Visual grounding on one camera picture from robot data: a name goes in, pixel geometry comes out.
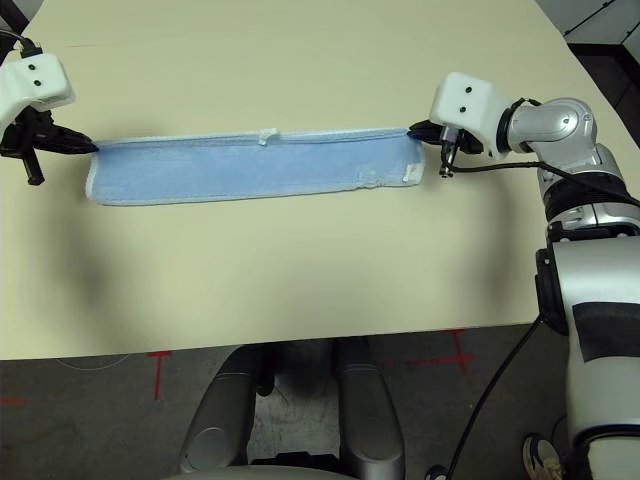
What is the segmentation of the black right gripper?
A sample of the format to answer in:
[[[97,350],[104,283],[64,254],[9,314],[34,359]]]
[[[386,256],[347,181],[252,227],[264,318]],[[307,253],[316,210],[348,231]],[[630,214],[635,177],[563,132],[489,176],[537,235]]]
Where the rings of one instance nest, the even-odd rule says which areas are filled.
[[[440,144],[441,166],[439,175],[442,178],[453,176],[454,161],[459,150],[471,155],[478,155],[484,151],[482,143],[468,131],[452,126],[444,126],[441,131],[441,126],[430,120],[423,120],[411,125],[408,136],[413,140],[429,145]]]

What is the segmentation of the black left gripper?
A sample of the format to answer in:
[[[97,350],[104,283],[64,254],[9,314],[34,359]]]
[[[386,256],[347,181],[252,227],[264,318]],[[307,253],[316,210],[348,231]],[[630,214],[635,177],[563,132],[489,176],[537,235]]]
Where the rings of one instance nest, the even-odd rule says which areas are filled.
[[[53,125],[50,111],[40,112],[26,107],[7,127],[1,140],[1,156],[22,161],[29,185],[38,186],[44,181],[35,144],[47,139]],[[55,142],[51,151],[59,154],[90,154],[98,151],[92,140],[72,129],[54,125],[50,140]]]

